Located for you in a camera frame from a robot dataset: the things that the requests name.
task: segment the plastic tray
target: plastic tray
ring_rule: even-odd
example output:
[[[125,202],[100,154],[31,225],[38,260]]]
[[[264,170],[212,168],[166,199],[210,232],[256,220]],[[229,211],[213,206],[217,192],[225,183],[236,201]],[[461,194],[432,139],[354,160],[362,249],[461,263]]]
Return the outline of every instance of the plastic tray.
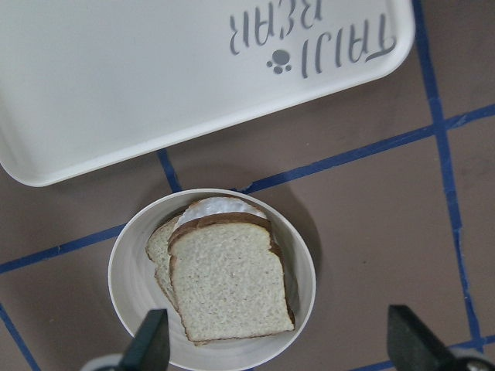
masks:
[[[46,186],[383,77],[406,0],[0,2],[0,162]]]

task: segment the brown surface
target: brown surface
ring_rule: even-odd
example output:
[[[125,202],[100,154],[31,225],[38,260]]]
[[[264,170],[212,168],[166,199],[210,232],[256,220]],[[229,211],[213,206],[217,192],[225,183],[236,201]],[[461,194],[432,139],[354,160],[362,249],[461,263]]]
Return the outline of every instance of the brown surface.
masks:
[[[495,3],[425,2],[445,117],[495,104]],[[391,75],[168,149],[184,189],[242,188],[432,123],[419,50]],[[495,116],[448,132],[469,290],[495,335]],[[386,310],[411,306],[452,345],[471,340],[434,137],[253,193],[294,223],[318,279],[300,338],[257,369],[344,371],[387,360]],[[0,169],[0,267],[126,223],[170,194],[156,153],[41,189]],[[42,371],[78,370],[130,341],[112,308],[115,238],[0,274],[0,302]],[[0,369],[31,369],[0,323]],[[485,346],[495,358],[495,343]],[[170,366],[170,371],[178,370]]]

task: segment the brown crust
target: brown crust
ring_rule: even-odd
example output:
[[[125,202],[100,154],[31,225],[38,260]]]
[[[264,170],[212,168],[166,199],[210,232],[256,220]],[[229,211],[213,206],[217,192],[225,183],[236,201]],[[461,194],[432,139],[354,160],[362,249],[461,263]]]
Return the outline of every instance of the brown crust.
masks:
[[[199,219],[190,220],[172,232],[169,238],[169,254],[172,251],[173,244],[182,236],[192,230],[198,230],[205,226],[227,223],[250,223],[265,228],[271,236],[270,221],[250,213],[220,213],[203,216]]]

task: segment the tabletop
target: tabletop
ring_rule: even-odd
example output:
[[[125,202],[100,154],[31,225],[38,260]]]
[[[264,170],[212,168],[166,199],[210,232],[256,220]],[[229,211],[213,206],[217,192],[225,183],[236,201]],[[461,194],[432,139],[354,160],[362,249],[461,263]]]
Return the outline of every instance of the tabletop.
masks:
[[[495,3],[413,4],[415,45],[374,82],[42,188],[0,169],[0,368],[79,370],[122,352],[115,239],[195,188],[275,207],[312,255],[312,316],[257,371],[393,368],[390,304],[495,359]]]

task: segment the black object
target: black object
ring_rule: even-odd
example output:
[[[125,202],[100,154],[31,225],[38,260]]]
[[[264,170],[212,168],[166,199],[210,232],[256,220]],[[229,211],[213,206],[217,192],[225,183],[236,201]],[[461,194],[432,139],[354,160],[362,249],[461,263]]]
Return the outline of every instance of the black object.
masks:
[[[166,371],[169,359],[169,318],[166,309],[155,309],[146,315],[118,366],[95,371]]]
[[[388,307],[387,352],[397,371],[495,371],[477,352],[449,350],[406,305]]]

